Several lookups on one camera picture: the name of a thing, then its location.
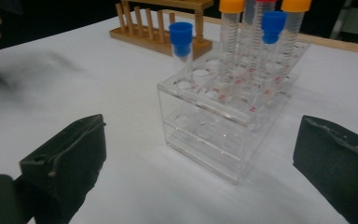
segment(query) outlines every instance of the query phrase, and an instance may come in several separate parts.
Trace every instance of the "clear acrylic test tube rack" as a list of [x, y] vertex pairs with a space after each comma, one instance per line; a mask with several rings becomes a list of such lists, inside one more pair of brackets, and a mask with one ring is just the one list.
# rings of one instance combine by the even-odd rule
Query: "clear acrylic test tube rack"
[[[309, 45], [296, 43], [291, 68]], [[213, 79], [214, 69], [217, 69], [213, 61], [216, 60], [217, 52], [213, 49], [193, 63], [194, 70], [204, 69], [209, 72], [209, 79]], [[167, 145], [228, 182], [238, 184], [249, 171], [268, 130], [289, 100], [289, 89], [298, 76], [290, 73], [282, 83], [282, 90], [258, 111], [242, 111], [198, 93], [209, 80], [194, 77], [193, 91], [186, 91], [174, 85], [175, 76], [170, 77], [158, 84]]]

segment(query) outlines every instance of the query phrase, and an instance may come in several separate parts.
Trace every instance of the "white table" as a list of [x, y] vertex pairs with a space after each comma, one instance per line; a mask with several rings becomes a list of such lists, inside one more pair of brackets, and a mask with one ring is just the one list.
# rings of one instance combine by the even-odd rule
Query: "white table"
[[[1, 50], [0, 174], [18, 177], [18, 162], [55, 133], [103, 114], [107, 160], [71, 223], [347, 223], [292, 157], [303, 115], [358, 133], [358, 53], [308, 49], [292, 99], [233, 186], [166, 146], [156, 86], [172, 58], [112, 39], [118, 26], [113, 18]], [[218, 40], [218, 25], [204, 29]]]

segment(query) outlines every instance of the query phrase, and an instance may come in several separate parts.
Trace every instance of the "test tube rack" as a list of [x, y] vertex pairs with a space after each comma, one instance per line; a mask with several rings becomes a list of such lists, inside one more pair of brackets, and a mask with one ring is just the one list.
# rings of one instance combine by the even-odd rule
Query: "test tube rack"
[[[209, 88], [219, 70], [217, 48], [193, 62], [195, 83], [191, 91], [175, 85], [176, 75], [160, 82], [158, 98], [167, 145], [226, 181], [240, 183], [251, 170], [269, 130], [294, 93], [291, 87], [300, 75], [303, 62], [295, 70], [292, 68], [309, 45], [296, 43], [291, 72], [282, 82], [282, 89], [258, 108], [253, 102], [268, 96], [267, 93], [253, 95], [234, 91], [224, 96], [218, 86]], [[240, 89], [242, 83], [238, 77], [235, 88]], [[204, 89], [217, 95], [210, 95]]]
[[[193, 58], [197, 59], [212, 49], [213, 43], [203, 38], [203, 9], [213, 5], [213, 0], [131, 0], [137, 3], [147, 3], [166, 7], [179, 7], [194, 9], [195, 11], [195, 30], [196, 35], [193, 41]], [[158, 28], [154, 28], [151, 10], [145, 9], [147, 25], [142, 21], [141, 9], [134, 7], [136, 23], [132, 21], [130, 1], [121, 0], [121, 4], [116, 4], [116, 10], [120, 27], [111, 30], [110, 36], [114, 39], [151, 49], [153, 51], [172, 56], [172, 45], [170, 34], [164, 30], [163, 11], [158, 13]], [[174, 13], [169, 14], [170, 23], [175, 22]]]

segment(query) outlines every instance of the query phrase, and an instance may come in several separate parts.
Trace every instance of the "centrifuge tube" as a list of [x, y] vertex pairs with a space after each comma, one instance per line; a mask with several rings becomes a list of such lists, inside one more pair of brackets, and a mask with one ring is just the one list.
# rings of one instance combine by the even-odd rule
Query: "centrifuge tube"
[[170, 25], [172, 56], [175, 67], [175, 85], [179, 89], [191, 90], [194, 83], [192, 77], [193, 64], [193, 25], [188, 22], [175, 22]]
[[261, 29], [261, 51], [255, 70], [254, 87], [262, 91], [268, 98], [275, 92], [274, 78], [280, 65], [277, 64], [278, 40], [286, 21], [287, 14], [281, 11], [270, 11], [263, 14]]
[[280, 56], [278, 63], [282, 71], [277, 80], [282, 81], [290, 72], [290, 60], [297, 40], [298, 32], [306, 11], [310, 10], [311, 0], [283, 0], [281, 10], [287, 13], [286, 24], [280, 40]]
[[219, 10], [222, 12], [220, 28], [220, 68], [218, 82], [231, 83], [230, 77], [237, 48], [238, 29], [244, 0], [221, 0]]
[[255, 1], [255, 17], [253, 23], [252, 44], [249, 48], [249, 64], [247, 64], [247, 71], [252, 75], [256, 69], [257, 58], [260, 54], [261, 46], [261, 21], [263, 13], [275, 10], [277, 0], [256, 0]]
[[241, 34], [239, 39], [238, 61], [236, 65], [245, 67], [252, 43], [253, 19], [255, 17], [255, 0], [246, 0], [242, 14]]

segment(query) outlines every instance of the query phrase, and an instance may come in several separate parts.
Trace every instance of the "wooden peg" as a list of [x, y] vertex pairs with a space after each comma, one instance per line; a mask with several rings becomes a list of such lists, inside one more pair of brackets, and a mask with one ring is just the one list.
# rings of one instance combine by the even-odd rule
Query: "wooden peg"
[[175, 13], [170, 13], [170, 24], [175, 23]]
[[130, 4], [127, 0], [121, 0], [121, 3], [124, 8], [124, 14], [126, 15], [127, 24], [130, 29], [130, 34], [133, 35], [133, 23], [132, 23], [132, 17], [131, 17], [131, 13], [130, 13]]
[[150, 8], [146, 9], [146, 18], [147, 18], [147, 29], [149, 31], [149, 39], [154, 40], [154, 28], [153, 28], [153, 20], [152, 20], [152, 14], [150, 12]]
[[117, 15], [118, 15], [118, 20], [120, 21], [121, 32], [124, 33], [126, 31], [126, 24], [124, 23], [123, 9], [121, 8], [120, 3], [116, 4], [116, 11], [117, 11]]
[[157, 19], [158, 19], [158, 35], [159, 35], [159, 42], [163, 44], [165, 41], [164, 36], [164, 20], [162, 17], [162, 10], [157, 12]]
[[136, 23], [138, 28], [138, 36], [142, 37], [144, 36], [144, 25], [142, 24], [142, 18], [141, 18], [141, 10], [139, 7], [135, 7], [135, 16], [136, 16]]
[[196, 9], [195, 14], [195, 26], [196, 26], [196, 41], [198, 43], [203, 42], [203, 10]]

